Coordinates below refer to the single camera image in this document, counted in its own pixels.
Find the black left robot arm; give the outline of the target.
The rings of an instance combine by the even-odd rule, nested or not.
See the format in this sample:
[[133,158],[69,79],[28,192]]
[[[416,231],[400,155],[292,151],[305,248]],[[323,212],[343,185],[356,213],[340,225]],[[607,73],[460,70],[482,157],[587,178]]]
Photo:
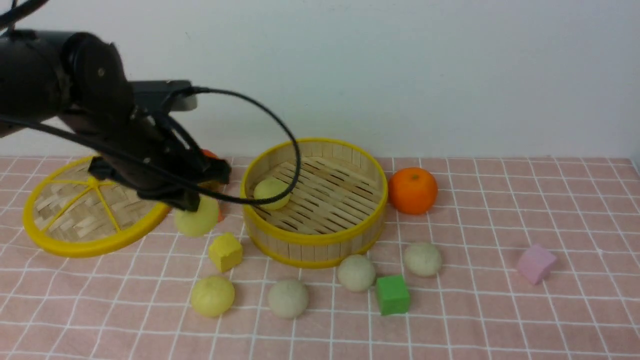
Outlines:
[[128,80],[114,44],[87,32],[14,30],[1,36],[1,136],[58,117],[84,141],[130,155],[198,186],[230,182],[227,161],[207,157],[167,119],[197,100],[189,80]]

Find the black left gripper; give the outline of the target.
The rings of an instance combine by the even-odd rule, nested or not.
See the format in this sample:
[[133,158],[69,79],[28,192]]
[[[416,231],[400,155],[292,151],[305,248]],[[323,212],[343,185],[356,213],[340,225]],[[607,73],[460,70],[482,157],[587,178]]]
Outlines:
[[181,186],[179,179],[194,187],[230,180],[227,161],[207,158],[192,137],[183,143],[179,135],[185,130],[174,130],[176,122],[165,117],[151,120],[137,110],[99,114],[71,109],[60,118],[97,152],[89,165],[94,178],[119,183],[142,199],[167,201],[174,209],[194,213],[201,194]]

